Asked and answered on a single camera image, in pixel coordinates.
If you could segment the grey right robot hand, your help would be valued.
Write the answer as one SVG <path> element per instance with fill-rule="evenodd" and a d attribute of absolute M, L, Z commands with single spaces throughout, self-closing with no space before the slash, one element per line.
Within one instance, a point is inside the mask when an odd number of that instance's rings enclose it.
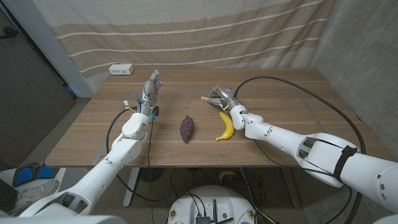
<path fill-rule="evenodd" d="M 224 111 L 230 111 L 235 106 L 240 105 L 240 102 L 235 97 L 235 91 L 232 88 L 220 85 L 211 89 L 206 101 L 212 105 L 220 106 Z"/>

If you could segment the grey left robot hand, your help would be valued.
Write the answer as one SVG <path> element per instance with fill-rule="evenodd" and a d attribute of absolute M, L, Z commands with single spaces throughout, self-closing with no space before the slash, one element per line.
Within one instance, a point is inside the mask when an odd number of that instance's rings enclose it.
<path fill-rule="evenodd" d="M 162 86 L 162 82 L 159 80 L 159 76 L 159 70 L 154 70 L 152 75 L 145 82 L 141 93 L 138 112 L 147 116 L 152 113 L 152 109 L 157 103 L 159 89 Z"/>

